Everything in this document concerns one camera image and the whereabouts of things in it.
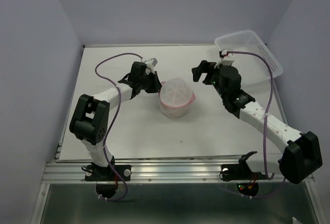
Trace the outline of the white mesh laundry bag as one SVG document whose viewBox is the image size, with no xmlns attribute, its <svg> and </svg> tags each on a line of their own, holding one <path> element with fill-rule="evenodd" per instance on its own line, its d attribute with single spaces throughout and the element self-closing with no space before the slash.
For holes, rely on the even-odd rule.
<svg viewBox="0 0 330 224">
<path fill-rule="evenodd" d="M 181 78 L 162 82 L 158 96 L 162 113 L 171 118 L 185 115 L 195 101 L 192 88 Z"/>
</svg>

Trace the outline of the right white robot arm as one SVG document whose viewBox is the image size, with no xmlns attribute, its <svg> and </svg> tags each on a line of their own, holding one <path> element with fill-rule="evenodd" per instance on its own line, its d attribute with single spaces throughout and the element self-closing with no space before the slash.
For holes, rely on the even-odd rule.
<svg viewBox="0 0 330 224">
<path fill-rule="evenodd" d="M 280 151 L 271 155 L 250 151 L 242 155 L 238 163 L 223 166 L 223 181 L 247 180 L 253 175 L 264 179 L 267 174 L 277 174 L 299 184 L 323 165 L 318 137 L 311 131 L 293 129 L 267 113 L 241 88 L 241 76 L 235 67 L 203 60 L 192 69 L 193 81 L 198 82 L 202 74 L 206 75 L 203 84 L 215 88 L 229 113 L 254 127 Z"/>
</svg>

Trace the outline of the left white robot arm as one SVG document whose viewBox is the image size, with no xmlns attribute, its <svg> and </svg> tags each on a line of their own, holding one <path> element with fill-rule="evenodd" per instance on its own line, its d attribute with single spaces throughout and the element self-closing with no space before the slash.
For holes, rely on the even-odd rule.
<svg viewBox="0 0 330 224">
<path fill-rule="evenodd" d="M 133 99 L 141 91 L 158 93 L 161 83 L 155 71 L 156 64 L 155 58 L 136 61 L 130 72 L 114 87 L 94 96 L 83 94 L 78 99 L 69 130 L 85 145 L 92 163 L 98 166 L 97 174 L 104 180 L 111 179 L 115 169 L 109 164 L 113 155 L 105 145 L 109 111 Z"/>
</svg>

